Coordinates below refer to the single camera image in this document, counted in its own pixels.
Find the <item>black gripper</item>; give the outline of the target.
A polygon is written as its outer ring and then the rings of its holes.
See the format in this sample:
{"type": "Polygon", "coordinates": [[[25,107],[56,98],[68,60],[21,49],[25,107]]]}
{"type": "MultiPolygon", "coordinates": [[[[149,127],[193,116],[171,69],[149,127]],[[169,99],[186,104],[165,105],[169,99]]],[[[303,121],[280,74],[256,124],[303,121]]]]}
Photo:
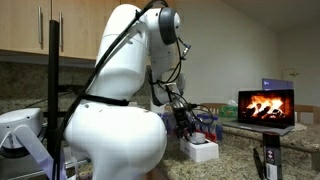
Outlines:
{"type": "Polygon", "coordinates": [[[173,115],[176,120],[176,135],[178,138],[192,135],[195,132],[195,123],[189,119],[186,108],[174,108],[173,115]]]}

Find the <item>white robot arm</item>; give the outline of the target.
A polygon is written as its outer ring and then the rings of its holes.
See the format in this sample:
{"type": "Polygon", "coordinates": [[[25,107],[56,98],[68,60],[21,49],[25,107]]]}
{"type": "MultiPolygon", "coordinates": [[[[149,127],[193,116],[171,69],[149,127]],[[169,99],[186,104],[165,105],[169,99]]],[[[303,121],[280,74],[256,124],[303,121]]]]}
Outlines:
{"type": "Polygon", "coordinates": [[[176,133],[194,132],[174,83],[160,81],[173,64],[180,17],[165,0],[117,6],[105,26],[95,69],[67,116],[64,136],[92,163],[92,180],[138,180],[162,159],[167,130],[155,112],[129,101],[145,80],[152,103],[172,105],[176,133]]]}

